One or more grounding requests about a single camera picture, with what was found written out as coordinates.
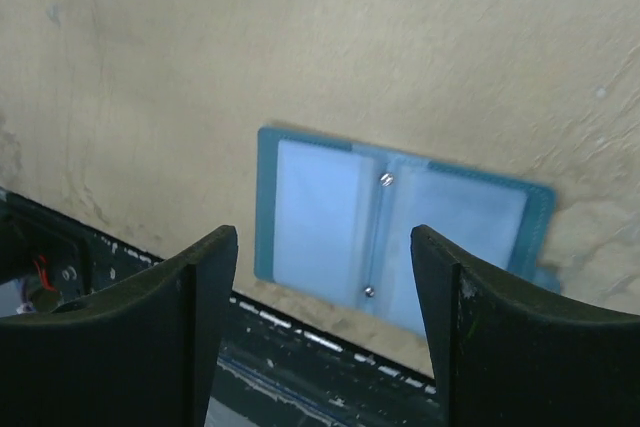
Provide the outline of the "blue leather card holder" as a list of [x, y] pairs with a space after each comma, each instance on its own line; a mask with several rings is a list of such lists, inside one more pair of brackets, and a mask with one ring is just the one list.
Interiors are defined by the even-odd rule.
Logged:
[[427, 225], [467, 252], [559, 292], [537, 263], [552, 188], [374, 145], [273, 126], [257, 138], [255, 275], [425, 331], [410, 234]]

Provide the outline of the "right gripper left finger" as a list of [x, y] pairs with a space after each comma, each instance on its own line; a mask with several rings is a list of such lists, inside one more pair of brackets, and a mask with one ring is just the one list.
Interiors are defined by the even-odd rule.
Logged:
[[201, 426], [238, 256], [221, 226], [48, 313], [1, 321], [5, 426]]

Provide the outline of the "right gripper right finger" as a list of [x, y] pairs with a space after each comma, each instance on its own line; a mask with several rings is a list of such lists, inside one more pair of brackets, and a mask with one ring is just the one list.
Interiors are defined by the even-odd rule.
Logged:
[[448, 426], [635, 426], [639, 319], [469, 254], [428, 226], [411, 258]]

